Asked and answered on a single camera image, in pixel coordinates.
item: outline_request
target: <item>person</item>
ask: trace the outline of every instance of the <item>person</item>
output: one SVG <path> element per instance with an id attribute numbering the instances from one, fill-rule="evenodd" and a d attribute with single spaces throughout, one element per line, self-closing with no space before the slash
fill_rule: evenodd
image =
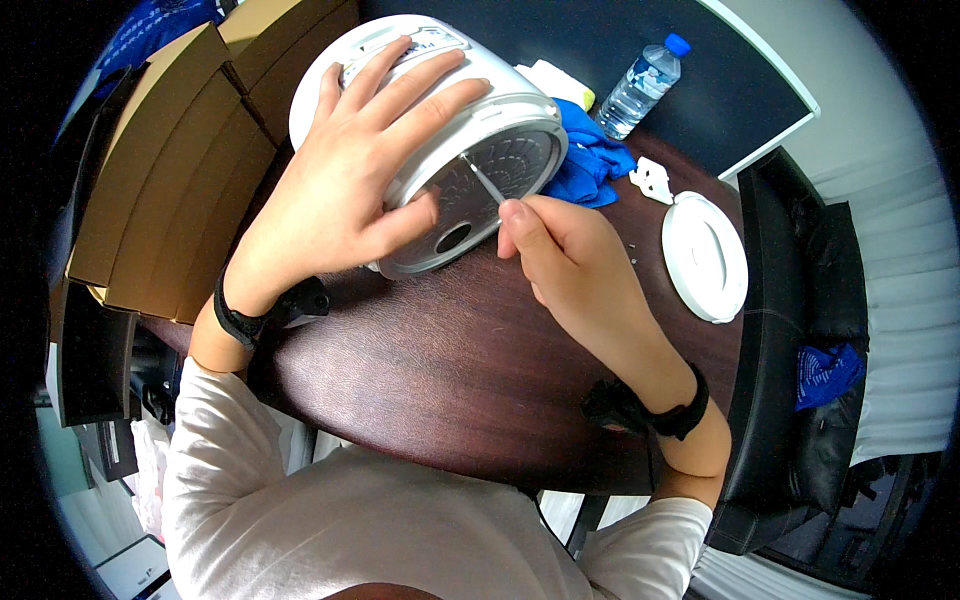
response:
<path id="1" fill-rule="evenodd" d="M 386 213 L 382 195 L 407 157 L 489 83 L 460 81 L 413 106 L 464 60 L 454 50 L 378 91 L 410 43 L 388 45 L 344 91 L 340 65 L 325 73 L 306 141 L 225 270 L 230 310 L 264 315 L 299 281 L 382 257 L 436 222 L 439 190 Z M 499 214 L 499 257 L 519 253 L 534 296 L 574 340 L 651 413 L 691 404 L 696 377 L 600 213 L 529 196 Z M 238 376 L 251 353 L 215 313 L 211 300 L 194 326 L 163 490 L 170 572 L 184 598 L 683 596 L 730 454 L 712 400 L 682 441 L 659 437 L 667 467 L 649 504 L 591 534 L 575 562 L 510 486 L 357 445 L 284 476 L 278 427 Z"/>

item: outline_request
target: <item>white cloth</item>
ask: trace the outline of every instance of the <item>white cloth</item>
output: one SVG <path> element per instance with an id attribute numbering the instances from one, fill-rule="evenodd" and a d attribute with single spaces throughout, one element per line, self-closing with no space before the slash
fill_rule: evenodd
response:
<path id="1" fill-rule="evenodd" d="M 288 477 L 277 434 L 240 379 L 187 359 L 162 508 L 184 598 L 319 600 L 370 582 L 443 600 L 681 598 L 712 519 L 658 500 L 574 563 L 514 488 L 357 445 Z"/>

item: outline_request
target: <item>rice cooker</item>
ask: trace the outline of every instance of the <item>rice cooker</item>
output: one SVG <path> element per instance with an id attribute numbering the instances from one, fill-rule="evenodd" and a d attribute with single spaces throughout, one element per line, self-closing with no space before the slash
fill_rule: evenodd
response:
<path id="1" fill-rule="evenodd" d="M 420 101 L 464 79 L 485 77 L 491 90 L 416 151 L 387 187 L 387 210 L 410 202 L 421 189 L 433 185 L 441 189 L 437 225 L 420 239 L 368 265 L 389 279 L 426 273 L 482 242 L 500 227 L 496 192 L 502 198 L 521 198 L 540 191 L 560 168 L 567 146 L 557 105 L 510 64 L 442 21 L 398 14 L 344 34 L 310 65 L 290 107 L 294 150 L 300 148 L 310 129 L 326 69 L 340 62 L 344 66 L 340 85 L 346 89 L 373 56 L 404 34 L 413 43 L 382 86 L 423 60 L 460 48 L 466 54 L 464 63 Z"/>

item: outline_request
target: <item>water bottle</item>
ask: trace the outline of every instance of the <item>water bottle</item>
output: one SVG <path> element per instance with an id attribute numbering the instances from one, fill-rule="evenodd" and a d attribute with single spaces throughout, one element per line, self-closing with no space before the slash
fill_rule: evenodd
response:
<path id="1" fill-rule="evenodd" d="M 594 120 L 613 139 L 623 139 L 634 130 L 666 90 L 680 79 L 680 59 L 690 44 L 670 34 L 663 45 L 651 44 L 616 85 Z"/>

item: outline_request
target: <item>blue cloth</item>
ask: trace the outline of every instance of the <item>blue cloth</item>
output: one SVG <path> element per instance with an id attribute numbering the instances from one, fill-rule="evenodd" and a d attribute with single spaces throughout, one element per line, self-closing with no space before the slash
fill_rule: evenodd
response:
<path id="1" fill-rule="evenodd" d="M 616 202 L 616 192 L 607 178 L 618 180 L 633 171 L 634 157 L 626 146 L 607 139 L 582 108 L 560 98 L 553 100 L 560 107 L 570 146 L 557 175 L 541 193 L 587 208 Z"/>
<path id="2" fill-rule="evenodd" d="M 154 52 L 191 29 L 224 20 L 217 12 L 216 0 L 143 0 L 131 11 L 110 42 L 100 64 L 100 80 L 128 64 L 136 68 Z M 112 86 L 98 89 L 97 97 L 106 98 Z"/>
<path id="3" fill-rule="evenodd" d="M 867 372 L 863 361 L 850 344 L 831 348 L 827 352 L 800 346 L 797 353 L 797 406 L 823 406 L 842 396 Z"/>

